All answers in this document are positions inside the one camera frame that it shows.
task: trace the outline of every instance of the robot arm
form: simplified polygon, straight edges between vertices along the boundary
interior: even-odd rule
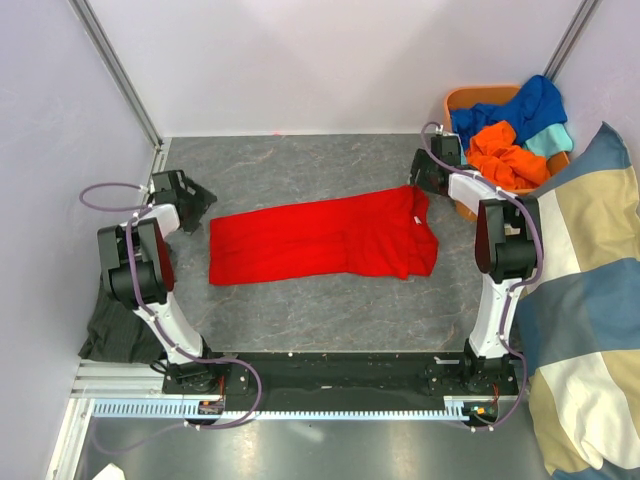
[[[456,136],[437,132],[430,140],[432,153],[441,161],[458,170],[471,169],[460,165],[460,144]],[[518,198],[533,219],[537,230],[534,232],[513,203],[476,180],[479,175],[480,172],[450,173],[420,149],[409,177],[410,184],[449,196],[477,215],[475,259],[482,273],[482,297],[475,327],[464,347],[465,364],[454,369],[453,374],[446,367],[432,366],[434,372],[440,371],[445,377],[461,375],[462,383],[467,386],[512,378],[510,355],[504,342],[509,341],[517,300],[523,289],[521,284],[532,277],[537,267],[534,235],[541,231],[536,198]]]
[[[165,238],[182,228],[194,231],[200,217],[216,201],[213,194],[193,183],[182,171],[153,176],[151,200],[165,201],[151,210],[133,227],[138,281],[146,305],[162,320],[169,338],[196,357],[205,353],[202,337],[189,325],[175,300],[175,277]],[[140,308],[135,300],[125,239],[126,223],[98,231],[102,265],[102,285],[107,293],[142,318],[162,343],[169,364],[186,365],[192,361],[171,348],[159,334],[154,316]]]

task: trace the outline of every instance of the gray marble floor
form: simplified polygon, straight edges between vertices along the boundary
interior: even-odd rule
[[[175,252],[176,298],[215,350],[356,351],[461,349],[475,322],[481,278],[475,227],[446,198],[431,196],[440,241],[431,277],[324,275],[234,287],[208,283],[213,217],[403,185],[414,135],[175,139],[167,169],[183,169],[218,196]]]

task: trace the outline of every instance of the blue cloth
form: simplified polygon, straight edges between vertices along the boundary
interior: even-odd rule
[[[554,123],[524,142],[524,148],[548,159],[556,153],[572,151],[573,140],[562,123]]]
[[[460,135],[466,151],[471,137],[484,127],[506,120],[516,132],[517,145],[554,123],[567,121],[562,97],[551,81],[542,75],[531,77],[505,105],[476,103],[471,108],[451,112],[453,131]]]

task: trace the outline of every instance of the black mounting plate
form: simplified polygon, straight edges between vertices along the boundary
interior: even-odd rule
[[[260,374],[260,411],[340,412],[441,409],[444,396],[469,396],[460,380],[432,382],[431,365],[442,361],[452,368],[463,364],[463,352],[437,353],[240,353]],[[517,393],[517,382],[500,384],[502,394]],[[493,396],[491,384],[473,392]],[[244,411],[256,395],[256,381],[243,367],[232,365],[225,374],[226,408]]]
[[[430,393],[441,396],[493,396],[493,384],[495,384],[500,396],[518,394],[518,382],[513,365],[508,366],[506,373],[476,374],[467,382],[460,381],[463,375],[462,368],[462,363],[447,363],[442,357],[439,357],[439,361],[428,364],[427,381]]]

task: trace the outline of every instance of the metal frame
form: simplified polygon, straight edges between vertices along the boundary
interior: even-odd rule
[[[235,420],[246,414],[246,411],[224,410],[220,414],[200,413],[199,403],[201,400],[210,402],[220,402],[220,408],[224,408],[224,399],[215,397],[194,397],[181,399],[97,399],[93,416],[95,418],[170,418],[184,421],[189,420],[211,420],[222,418]],[[302,421],[368,421],[368,420],[391,420],[391,421],[448,421],[459,422],[468,421],[469,416],[463,413],[464,400],[443,399],[444,408],[439,410],[402,410],[402,411],[372,411],[358,410],[352,412],[260,412],[253,414],[252,420],[302,420]]]
[[[163,375],[149,365],[81,360],[70,397],[161,398],[166,397],[162,394],[163,380]]]
[[[94,401],[71,398],[58,433],[46,480],[70,480],[75,477],[82,447],[89,430]]]
[[[547,67],[544,69],[544,76],[549,80],[554,81],[558,77],[560,70],[567,61],[567,58],[569,58],[571,51],[587,27],[589,20],[593,17],[600,2],[601,0],[582,0],[580,3],[560,43],[556,47],[555,52],[553,52]]]
[[[163,138],[160,133],[158,133],[158,130],[153,124],[142,100],[140,100],[140,97],[133,87],[131,79],[127,75],[122,63],[120,63],[111,42],[109,42],[107,34],[102,28],[102,25],[100,25],[93,8],[89,4],[89,0],[69,0],[69,3],[84,25],[85,31],[93,41],[93,44],[98,50],[100,57],[102,57],[109,73],[116,82],[116,85],[118,85],[122,96],[131,107],[135,117],[138,119],[147,139],[156,149],[159,149],[164,143]]]
[[[153,163],[151,164],[151,173],[158,173],[165,169],[167,165],[167,159],[169,158],[169,149],[171,148],[171,138],[165,138],[162,141],[162,145],[156,148],[156,153],[153,156]]]

